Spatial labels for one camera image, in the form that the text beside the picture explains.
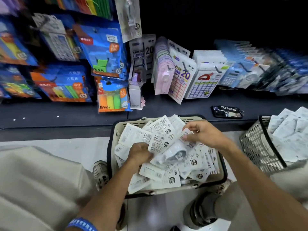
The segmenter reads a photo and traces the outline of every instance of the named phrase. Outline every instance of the gray wire shopping basket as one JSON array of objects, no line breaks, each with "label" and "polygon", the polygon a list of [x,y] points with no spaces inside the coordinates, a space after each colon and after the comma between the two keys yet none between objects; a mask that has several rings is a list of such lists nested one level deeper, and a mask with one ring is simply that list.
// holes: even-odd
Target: gray wire shopping basket
[{"label": "gray wire shopping basket", "polygon": [[244,153],[267,174],[287,167],[267,133],[270,118],[271,116],[259,116],[257,122],[240,137]]}]

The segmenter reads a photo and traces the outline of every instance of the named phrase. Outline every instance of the green block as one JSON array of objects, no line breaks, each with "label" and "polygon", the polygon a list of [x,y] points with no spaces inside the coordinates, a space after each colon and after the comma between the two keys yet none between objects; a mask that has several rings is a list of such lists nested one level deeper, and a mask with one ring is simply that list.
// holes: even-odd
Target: green block
[{"label": "green block", "polygon": [[95,71],[98,71],[98,72],[106,72],[106,67],[105,66],[95,66],[95,65],[92,65],[93,66],[93,69]]},{"label": "green block", "polygon": [[104,67],[106,67],[106,66],[107,66],[107,62],[108,62],[108,60],[101,60],[101,59],[98,59],[98,60],[97,60],[97,65],[98,65],[98,66],[104,66]]}]

